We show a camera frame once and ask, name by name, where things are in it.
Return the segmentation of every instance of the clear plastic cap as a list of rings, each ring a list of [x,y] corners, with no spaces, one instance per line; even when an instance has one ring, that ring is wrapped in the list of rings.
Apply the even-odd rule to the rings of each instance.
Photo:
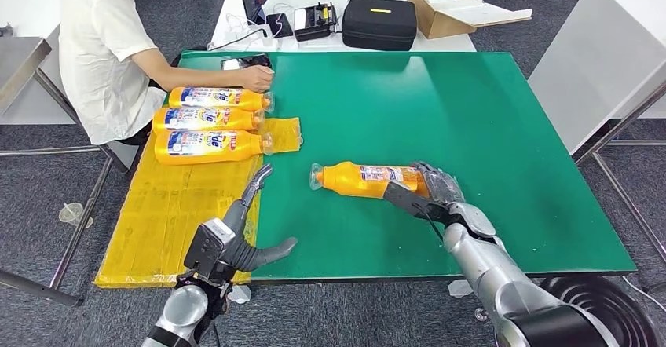
[[[270,133],[262,135],[262,152],[264,155],[273,154],[273,136]]]
[[[74,225],[75,227],[78,226],[83,214],[83,205],[81,203],[63,203],[63,206],[64,207],[58,214],[58,219],[64,223]],[[88,217],[86,228],[90,228],[92,224],[93,218]]]
[[[275,110],[275,98],[270,92],[263,94],[262,106],[267,113],[272,113]]]
[[[310,169],[310,188],[319,190],[324,185],[324,168],[314,163]]]
[[[258,110],[253,113],[252,126],[254,127],[255,130],[259,130],[259,128],[264,124],[265,121],[266,117],[264,115],[264,111]]]

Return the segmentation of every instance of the gray floor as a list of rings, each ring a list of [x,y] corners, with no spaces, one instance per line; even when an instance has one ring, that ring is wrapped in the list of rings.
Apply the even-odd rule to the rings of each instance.
[[[212,35],[223,0],[137,0],[148,33],[167,57]],[[533,8],[531,21],[484,28],[479,50],[509,51],[528,76],[576,0],[486,0],[509,9]],[[645,121],[634,137],[666,138],[666,122]],[[85,143],[71,126],[0,126],[0,149]],[[666,148],[608,148],[604,156],[662,240],[666,239]],[[71,227],[57,220],[62,202],[82,202],[101,168],[98,154],[2,159],[0,262],[4,269],[48,283]],[[635,225],[610,183],[592,162],[581,171],[639,267],[635,283],[666,280],[666,266]],[[130,179],[112,173],[94,226],[82,241],[64,289],[84,294],[77,309],[0,288],[0,346],[138,345],[155,322],[167,289],[100,290],[90,284],[113,232]],[[474,319],[474,298],[447,295],[446,282],[348,283],[254,287],[249,304],[218,320],[223,345],[492,345],[492,327]],[[666,302],[666,294],[657,298]],[[658,307],[644,304],[655,324]],[[205,338],[203,345],[214,345]]]

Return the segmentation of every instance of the man's arm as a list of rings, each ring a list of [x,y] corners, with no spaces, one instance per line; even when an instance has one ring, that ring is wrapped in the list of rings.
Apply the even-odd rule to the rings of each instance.
[[[263,66],[227,71],[171,67],[158,49],[147,49],[133,54],[131,58],[148,77],[167,92],[178,86],[241,86],[255,92],[264,92],[273,80],[273,70]]]

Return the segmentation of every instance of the yellow plastic sheet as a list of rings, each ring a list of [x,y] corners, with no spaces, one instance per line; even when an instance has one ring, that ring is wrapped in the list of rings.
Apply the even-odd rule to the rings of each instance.
[[[274,152],[300,149],[297,118],[267,119],[262,132],[273,135]],[[183,273],[183,259],[196,228],[222,217],[261,166],[261,155],[242,162],[164,166],[151,135],[130,185],[118,224],[94,283],[103,288],[170,287]],[[256,242],[260,196],[247,215],[244,234]],[[238,272],[237,283],[250,280]]]

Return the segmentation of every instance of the silver robotic arm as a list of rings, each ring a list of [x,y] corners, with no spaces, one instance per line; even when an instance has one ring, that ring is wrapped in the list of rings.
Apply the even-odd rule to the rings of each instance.
[[[262,166],[222,219],[201,224],[185,255],[188,271],[177,278],[175,290],[142,347],[196,347],[210,323],[226,311],[226,295],[236,270],[250,272],[284,258],[296,245],[285,239],[277,247],[258,249],[243,235],[247,211],[264,180],[272,173]]]
[[[391,182],[384,199],[415,217],[444,224],[444,246],[483,304],[499,345],[618,346],[597,317],[549,294],[525,275],[485,214],[464,202],[452,176],[426,163],[414,166],[430,198]]]

